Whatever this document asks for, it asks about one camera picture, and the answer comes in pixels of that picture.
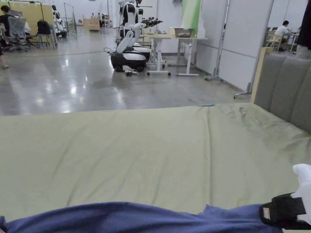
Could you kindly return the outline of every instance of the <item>black backpack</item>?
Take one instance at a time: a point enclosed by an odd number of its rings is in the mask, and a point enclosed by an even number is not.
[[[51,34],[50,25],[46,21],[40,20],[38,21],[37,25],[38,25],[38,34],[42,34],[42,35]]]

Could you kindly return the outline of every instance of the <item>mattress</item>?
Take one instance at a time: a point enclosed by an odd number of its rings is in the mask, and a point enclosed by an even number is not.
[[[7,221],[112,201],[199,213],[295,192],[311,137],[249,104],[0,117]]]

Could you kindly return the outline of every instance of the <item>metal bowl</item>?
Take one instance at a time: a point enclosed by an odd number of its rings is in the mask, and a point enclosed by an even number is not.
[[[191,28],[174,28],[176,37],[184,37],[189,38],[191,37],[193,29]]]

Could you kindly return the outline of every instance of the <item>white partition panel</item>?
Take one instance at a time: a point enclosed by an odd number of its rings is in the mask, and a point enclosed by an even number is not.
[[[255,57],[223,50],[219,77],[242,90],[246,90],[247,84],[251,81],[256,61]]]
[[[212,74],[216,66],[226,0],[202,0],[202,17],[207,41],[199,41],[197,46],[197,67]]]
[[[197,67],[210,74],[216,67],[218,49],[203,44],[197,45]]]
[[[246,90],[251,82],[273,0],[230,0],[219,77]]]

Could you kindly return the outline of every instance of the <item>gray upholstered headboard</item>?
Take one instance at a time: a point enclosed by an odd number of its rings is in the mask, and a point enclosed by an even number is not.
[[[311,134],[311,61],[267,54],[254,103]]]

